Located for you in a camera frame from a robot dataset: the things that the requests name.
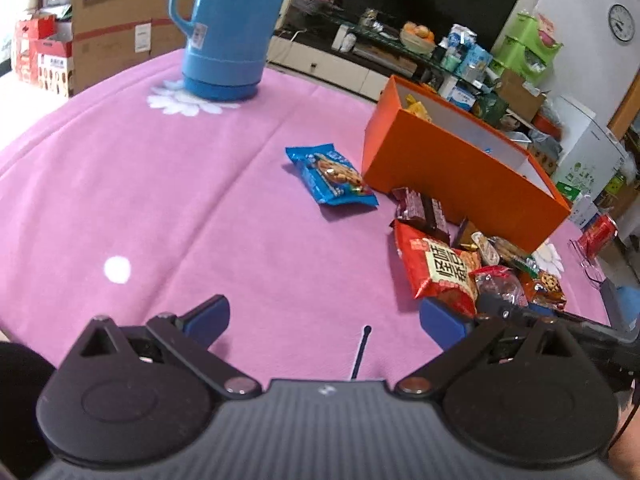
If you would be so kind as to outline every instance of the antenna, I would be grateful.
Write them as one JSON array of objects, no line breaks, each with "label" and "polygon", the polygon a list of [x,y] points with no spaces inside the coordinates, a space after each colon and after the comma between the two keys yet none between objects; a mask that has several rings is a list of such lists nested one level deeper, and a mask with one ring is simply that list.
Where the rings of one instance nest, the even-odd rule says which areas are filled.
[{"label": "antenna", "polygon": [[360,363],[362,362],[362,355],[364,354],[364,347],[367,345],[367,339],[371,333],[371,327],[367,325],[362,330],[362,339],[360,341],[360,348],[358,348],[358,355],[356,356],[356,362],[353,364],[353,372],[351,372],[351,381],[355,380],[360,371]]}]

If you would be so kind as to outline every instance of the red can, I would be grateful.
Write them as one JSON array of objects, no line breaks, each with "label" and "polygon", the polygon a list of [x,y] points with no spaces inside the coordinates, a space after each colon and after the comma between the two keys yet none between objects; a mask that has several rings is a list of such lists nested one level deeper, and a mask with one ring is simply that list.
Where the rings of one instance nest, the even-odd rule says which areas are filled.
[{"label": "red can", "polygon": [[618,234],[618,226],[609,215],[601,215],[577,241],[584,255],[593,260]]}]

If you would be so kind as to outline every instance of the white flower pattern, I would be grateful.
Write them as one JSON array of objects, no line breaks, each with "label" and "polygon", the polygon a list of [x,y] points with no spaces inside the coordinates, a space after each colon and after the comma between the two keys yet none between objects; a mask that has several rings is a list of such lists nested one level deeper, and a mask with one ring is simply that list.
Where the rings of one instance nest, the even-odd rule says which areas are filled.
[{"label": "white flower pattern", "polygon": [[560,258],[560,254],[558,254],[555,245],[549,240],[546,240],[545,243],[533,251],[533,257],[541,270],[546,270],[546,272],[554,275],[556,278],[560,278],[564,272],[562,258]]},{"label": "white flower pattern", "polygon": [[200,110],[208,114],[221,114],[223,108],[239,108],[238,103],[207,101],[184,89],[183,81],[164,81],[162,87],[153,87],[146,98],[150,108],[162,108],[166,115],[182,114],[195,117]]}]

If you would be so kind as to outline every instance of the person's hand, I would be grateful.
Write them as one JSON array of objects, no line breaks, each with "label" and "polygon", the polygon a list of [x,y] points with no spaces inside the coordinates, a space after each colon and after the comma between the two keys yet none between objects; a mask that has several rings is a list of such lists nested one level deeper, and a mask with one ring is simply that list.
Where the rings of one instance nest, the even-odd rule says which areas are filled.
[{"label": "person's hand", "polygon": [[[632,405],[629,404],[629,407],[620,415],[616,431],[619,431],[625,423],[631,408]],[[609,451],[610,466],[625,480],[640,480],[640,413],[638,412]]]}]

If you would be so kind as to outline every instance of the wall clock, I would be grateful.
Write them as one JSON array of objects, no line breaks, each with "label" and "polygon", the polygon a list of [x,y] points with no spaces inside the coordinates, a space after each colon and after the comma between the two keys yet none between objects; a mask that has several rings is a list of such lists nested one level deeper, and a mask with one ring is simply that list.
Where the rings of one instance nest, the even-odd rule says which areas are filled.
[{"label": "wall clock", "polygon": [[620,41],[628,43],[636,34],[636,22],[631,12],[620,4],[609,9],[609,28]]}]

